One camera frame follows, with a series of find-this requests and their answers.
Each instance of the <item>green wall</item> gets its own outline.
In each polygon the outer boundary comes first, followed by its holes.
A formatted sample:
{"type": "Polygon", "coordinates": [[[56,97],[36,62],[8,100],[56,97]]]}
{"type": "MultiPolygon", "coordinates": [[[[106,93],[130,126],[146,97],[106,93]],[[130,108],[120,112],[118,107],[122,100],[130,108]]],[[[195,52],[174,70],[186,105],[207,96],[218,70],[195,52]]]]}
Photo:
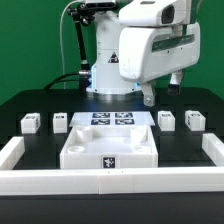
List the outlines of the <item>green wall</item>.
{"type": "MultiPolygon", "coordinates": [[[[0,1],[0,104],[27,89],[42,89],[62,74],[59,22],[69,0],[0,1]]],[[[204,87],[224,98],[224,1],[205,0],[198,13],[201,58],[188,69],[183,86],[204,87]]],[[[83,29],[87,56],[95,60],[94,26],[83,29]]],[[[74,25],[64,21],[66,72],[79,69],[74,25]]],[[[166,86],[162,78],[158,86],[166,86]]]]}

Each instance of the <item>qr code label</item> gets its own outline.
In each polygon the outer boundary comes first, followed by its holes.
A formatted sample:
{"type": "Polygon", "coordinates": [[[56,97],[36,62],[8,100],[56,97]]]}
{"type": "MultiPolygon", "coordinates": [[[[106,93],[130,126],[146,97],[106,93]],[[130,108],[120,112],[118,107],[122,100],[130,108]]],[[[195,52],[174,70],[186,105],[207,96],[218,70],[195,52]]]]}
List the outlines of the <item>qr code label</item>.
{"type": "Polygon", "coordinates": [[[110,113],[93,113],[93,118],[109,118],[110,113]]]}
{"type": "Polygon", "coordinates": [[[129,125],[129,124],[135,124],[133,119],[116,119],[115,123],[117,125],[129,125]]]}
{"type": "Polygon", "coordinates": [[[104,169],[111,169],[116,167],[116,159],[115,157],[103,157],[102,158],[103,162],[103,168],[104,169]]]}
{"type": "Polygon", "coordinates": [[[93,119],[91,125],[109,125],[110,119],[93,119]]]}
{"type": "Polygon", "coordinates": [[[129,112],[120,112],[120,113],[115,113],[116,118],[131,118],[133,117],[132,113],[129,112]]]}

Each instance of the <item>white robot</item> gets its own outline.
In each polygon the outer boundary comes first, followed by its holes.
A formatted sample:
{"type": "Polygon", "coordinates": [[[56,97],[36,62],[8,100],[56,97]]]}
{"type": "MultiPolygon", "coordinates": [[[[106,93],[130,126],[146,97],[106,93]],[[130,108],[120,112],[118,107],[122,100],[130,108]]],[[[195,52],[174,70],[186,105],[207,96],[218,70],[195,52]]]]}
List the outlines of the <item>white robot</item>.
{"type": "Polygon", "coordinates": [[[88,96],[127,99],[142,90],[144,104],[153,106],[154,80],[170,73],[168,90],[179,93],[183,69],[200,55],[197,0],[134,0],[117,13],[118,4],[86,0],[78,10],[82,24],[96,24],[97,60],[88,96]]]}

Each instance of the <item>table surface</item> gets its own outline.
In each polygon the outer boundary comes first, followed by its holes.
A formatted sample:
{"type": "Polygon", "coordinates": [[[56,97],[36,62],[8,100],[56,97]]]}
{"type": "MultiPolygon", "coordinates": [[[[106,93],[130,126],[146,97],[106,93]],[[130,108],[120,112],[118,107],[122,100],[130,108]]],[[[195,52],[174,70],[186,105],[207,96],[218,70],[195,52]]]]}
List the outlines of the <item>table surface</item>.
{"type": "MultiPolygon", "coordinates": [[[[59,169],[59,153],[69,133],[53,133],[54,113],[67,112],[70,121],[75,112],[150,111],[156,123],[152,132],[159,153],[159,167],[214,166],[201,148],[202,134],[214,133],[224,140],[224,101],[202,88],[183,88],[175,97],[168,96],[166,89],[157,89],[156,93],[156,105],[150,108],[143,105],[142,97],[107,102],[80,96],[78,90],[20,92],[0,107],[0,147],[4,147],[13,136],[22,136],[20,121],[26,113],[38,112],[41,127],[36,134],[24,136],[26,152],[15,169],[59,169]],[[161,110],[171,111],[176,118],[174,132],[160,131],[157,112],[161,110]],[[185,125],[187,110],[200,111],[206,117],[204,132],[192,132],[185,125]]],[[[4,214],[0,221],[223,223],[223,205],[223,192],[7,196],[0,197],[4,214]]]]}

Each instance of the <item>white box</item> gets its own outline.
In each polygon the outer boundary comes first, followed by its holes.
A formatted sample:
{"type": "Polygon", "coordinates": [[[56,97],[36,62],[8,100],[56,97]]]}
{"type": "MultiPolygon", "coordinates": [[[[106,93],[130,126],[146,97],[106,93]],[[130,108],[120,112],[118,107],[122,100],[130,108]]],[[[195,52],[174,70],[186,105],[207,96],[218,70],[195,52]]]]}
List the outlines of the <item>white box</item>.
{"type": "Polygon", "coordinates": [[[205,117],[199,111],[188,110],[185,112],[185,124],[191,131],[204,131],[205,120],[205,117]]]}
{"type": "Polygon", "coordinates": [[[29,113],[21,120],[22,134],[34,134],[40,127],[40,114],[29,113]]]}
{"type": "Polygon", "coordinates": [[[170,111],[159,111],[158,125],[161,131],[175,131],[175,117],[170,111]]]}
{"type": "Polygon", "coordinates": [[[151,127],[149,125],[74,126],[60,153],[60,167],[61,169],[158,167],[158,153],[151,127]]]}
{"type": "Polygon", "coordinates": [[[67,133],[67,113],[55,113],[53,118],[54,133],[67,133]]]}

